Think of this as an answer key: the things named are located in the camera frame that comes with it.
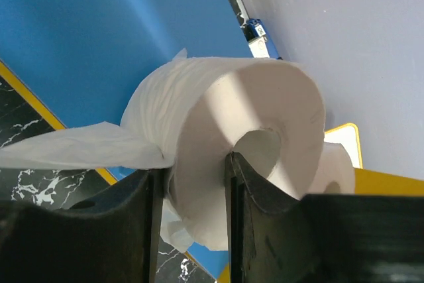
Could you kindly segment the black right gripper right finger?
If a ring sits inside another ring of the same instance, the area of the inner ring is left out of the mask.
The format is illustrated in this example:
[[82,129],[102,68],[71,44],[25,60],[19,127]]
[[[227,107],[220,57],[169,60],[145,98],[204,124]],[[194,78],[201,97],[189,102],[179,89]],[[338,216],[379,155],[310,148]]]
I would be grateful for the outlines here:
[[294,199],[225,160],[231,282],[422,282],[423,182],[356,169],[352,195]]

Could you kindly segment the small whiteboard with yellow frame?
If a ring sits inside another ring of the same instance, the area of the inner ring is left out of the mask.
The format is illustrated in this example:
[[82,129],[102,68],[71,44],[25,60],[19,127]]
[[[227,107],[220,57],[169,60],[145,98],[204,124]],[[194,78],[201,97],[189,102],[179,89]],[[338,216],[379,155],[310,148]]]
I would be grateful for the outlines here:
[[347,151],[352,165],[363,168],[362,151],[358,127],[354,123],[345,123],[325,132],[325,142],[343,145]]

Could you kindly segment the white paper roll plain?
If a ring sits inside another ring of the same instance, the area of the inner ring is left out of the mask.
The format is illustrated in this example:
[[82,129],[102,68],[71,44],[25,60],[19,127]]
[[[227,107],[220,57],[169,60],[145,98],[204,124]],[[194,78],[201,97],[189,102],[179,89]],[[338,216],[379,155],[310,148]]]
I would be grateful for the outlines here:
[[354,194],[355,170],[343,145],[325,142],[310,194]]

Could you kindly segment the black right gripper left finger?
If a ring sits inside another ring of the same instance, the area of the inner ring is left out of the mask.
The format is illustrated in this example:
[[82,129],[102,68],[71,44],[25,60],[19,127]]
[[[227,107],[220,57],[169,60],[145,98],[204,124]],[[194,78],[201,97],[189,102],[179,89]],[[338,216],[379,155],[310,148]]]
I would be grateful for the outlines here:
[[138,170],[69,209],[1,202],[2,282],[153,282],[165,171]]

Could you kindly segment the yellow shelf with coloured boards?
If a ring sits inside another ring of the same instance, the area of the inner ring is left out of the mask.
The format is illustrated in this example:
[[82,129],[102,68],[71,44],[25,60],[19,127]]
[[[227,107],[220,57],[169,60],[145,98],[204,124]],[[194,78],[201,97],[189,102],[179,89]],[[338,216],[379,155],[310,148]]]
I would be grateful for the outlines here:
[[66,126],[118,123],[181,49],[249,57],[246,16],[316,81],[327,128],[358,126],[367,169],[423,177],[423,0],[1,0],[1,61]]

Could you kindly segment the white paper roll sheet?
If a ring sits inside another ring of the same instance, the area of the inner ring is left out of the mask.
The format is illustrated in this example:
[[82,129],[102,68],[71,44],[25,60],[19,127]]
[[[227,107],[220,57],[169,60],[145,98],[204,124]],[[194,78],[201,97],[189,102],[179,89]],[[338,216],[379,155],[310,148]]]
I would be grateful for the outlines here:
[[165,168],[162,239],[228,248],[225,158],[240,152],[263,177],[303,195],[323,149],[315,82],[272,58],[189,58],[181,51],[142,80],[119,125],[57,130],[1,149],[4,168]]

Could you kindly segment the blue whiteboard eraser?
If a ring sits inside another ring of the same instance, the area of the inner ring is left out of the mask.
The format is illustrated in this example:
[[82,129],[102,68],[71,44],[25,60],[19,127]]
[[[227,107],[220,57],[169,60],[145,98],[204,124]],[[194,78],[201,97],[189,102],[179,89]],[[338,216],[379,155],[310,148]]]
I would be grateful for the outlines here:
[[249,19],[246,22],[248,46],[254,58],[275,58],[283,60],[260,19]]

